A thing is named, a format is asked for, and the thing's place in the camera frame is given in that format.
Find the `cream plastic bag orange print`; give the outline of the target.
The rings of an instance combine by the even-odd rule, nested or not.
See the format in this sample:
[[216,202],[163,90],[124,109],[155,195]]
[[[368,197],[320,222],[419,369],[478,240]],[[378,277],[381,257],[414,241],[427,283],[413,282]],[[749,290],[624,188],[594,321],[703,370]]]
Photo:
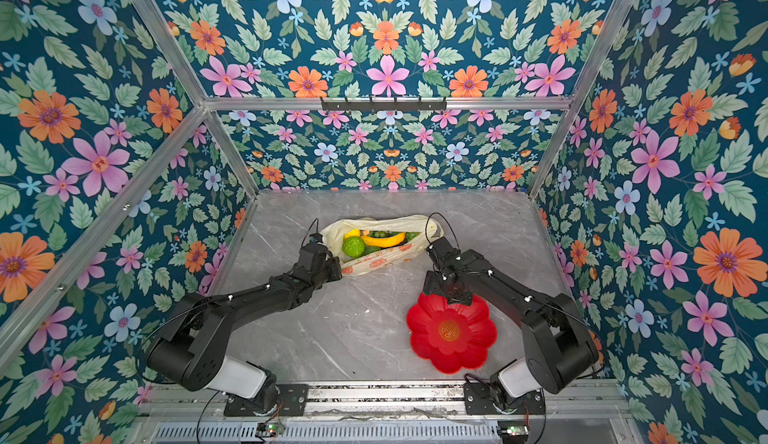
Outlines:
[[341,262],[343,277],[360,276],[415,259],[444,236],[425,215],[390,219],[340,219],[320,231],[324,244]]

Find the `red flower-shaped plate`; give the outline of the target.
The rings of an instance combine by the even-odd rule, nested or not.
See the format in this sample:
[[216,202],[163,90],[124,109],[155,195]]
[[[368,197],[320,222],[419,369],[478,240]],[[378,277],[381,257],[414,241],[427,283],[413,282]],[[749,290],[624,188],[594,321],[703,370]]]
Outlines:
[[489,305],[479,297],[469,305],[449,304],[442,296],[421,293],[406,324],[412,351],[447,375],[481,368],[498,336]]

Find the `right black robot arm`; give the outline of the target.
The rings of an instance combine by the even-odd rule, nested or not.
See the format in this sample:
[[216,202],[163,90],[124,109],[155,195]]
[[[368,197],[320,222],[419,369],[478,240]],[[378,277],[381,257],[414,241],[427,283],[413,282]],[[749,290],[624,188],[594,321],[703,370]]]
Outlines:
[[483,300],[520,329],[523,357],[492,374],[489,393],[500,408],[530,392],[557,394],[599,363],[589,326],[571,297],[535,291],[494,267],[475,250],[462,251],[446,238],[427,246],[433,268],[424,294],[444,299],[444,311],[470,308]]

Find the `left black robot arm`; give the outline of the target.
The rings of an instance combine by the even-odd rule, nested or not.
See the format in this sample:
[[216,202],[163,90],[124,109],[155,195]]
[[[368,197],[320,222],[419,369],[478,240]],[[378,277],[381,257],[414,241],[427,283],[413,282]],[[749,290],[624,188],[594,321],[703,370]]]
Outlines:
[[254,401],[271,392],[274,374],[227,354],[234,331],[305,304],[342,278],[340,259],[320,242],[302,246],[286,273],[231,294],[187,295],[151,336],[147,367],[189,391],[211,389]]

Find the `green fake lime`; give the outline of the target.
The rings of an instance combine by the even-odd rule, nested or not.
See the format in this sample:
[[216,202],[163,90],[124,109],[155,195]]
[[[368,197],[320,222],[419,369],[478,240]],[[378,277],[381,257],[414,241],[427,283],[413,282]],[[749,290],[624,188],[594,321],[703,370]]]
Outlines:
[[364,255],[366,244],[360,236],[346,237],[342,243],[342,252],[351,259],[357,259]]

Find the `green fake grapes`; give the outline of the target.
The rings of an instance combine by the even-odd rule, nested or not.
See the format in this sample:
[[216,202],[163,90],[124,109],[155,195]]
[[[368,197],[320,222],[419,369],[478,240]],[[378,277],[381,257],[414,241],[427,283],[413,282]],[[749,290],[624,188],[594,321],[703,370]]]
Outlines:
[[397,231],[371,230],[367,236],[374,239],[387,239],[398,234]]

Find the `yellow fake banana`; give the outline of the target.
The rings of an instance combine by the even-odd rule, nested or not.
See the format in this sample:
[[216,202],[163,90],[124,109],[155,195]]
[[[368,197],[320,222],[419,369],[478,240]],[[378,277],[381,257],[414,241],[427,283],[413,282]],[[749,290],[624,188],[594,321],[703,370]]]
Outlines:
[[406,242],[406,237],[407,235],[405,232],[400,232],[396,236],[387,239],[374,239],[368,237],[367,235],[361,236],[367,246],[379,248],[392,248],[400,246],[403,242]]

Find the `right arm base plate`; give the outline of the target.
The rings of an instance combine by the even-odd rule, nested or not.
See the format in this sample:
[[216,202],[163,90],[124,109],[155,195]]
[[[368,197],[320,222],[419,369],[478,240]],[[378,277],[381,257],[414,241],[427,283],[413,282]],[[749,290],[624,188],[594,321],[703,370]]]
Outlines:
[[506,393],[500,383],[481,378],[472,373],[464,374],[464,405],[468,415],[544,416],[545,397],[535,390],[521,397]]

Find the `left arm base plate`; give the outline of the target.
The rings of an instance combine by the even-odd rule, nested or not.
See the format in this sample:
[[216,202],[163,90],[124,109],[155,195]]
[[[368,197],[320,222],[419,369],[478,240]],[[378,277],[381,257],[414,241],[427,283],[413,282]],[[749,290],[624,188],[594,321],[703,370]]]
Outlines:
[[231,395],[225,417],[300,417],[305,413],[310,387],[307,384],[269,384],[254,398]]

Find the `black hook rail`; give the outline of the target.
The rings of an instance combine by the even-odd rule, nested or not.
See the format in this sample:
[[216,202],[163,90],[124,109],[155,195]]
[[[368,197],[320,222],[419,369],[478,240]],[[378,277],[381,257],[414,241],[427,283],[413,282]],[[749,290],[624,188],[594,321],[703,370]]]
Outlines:
[[321,98],[324,111],[443,111],[448,110],[447,100],[435,98]]

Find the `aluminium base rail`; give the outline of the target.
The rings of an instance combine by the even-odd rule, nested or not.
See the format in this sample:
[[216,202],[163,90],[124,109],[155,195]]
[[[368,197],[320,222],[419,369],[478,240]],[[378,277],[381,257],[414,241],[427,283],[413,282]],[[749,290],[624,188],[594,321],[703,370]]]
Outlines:
[[234,397],[209,390],[191,392],[178,386],[160,386],[138,406],[144,419],[182,420],[199,417],[352,420],[490,419],[521,415],[549,419],[618,419],[630,416],[630,406],[611,379],[578,381],[558,394],[528,393],[506,409],[492,401],[476,382],[463,379],[296,381],[281,390],[277,403],[257,413]]

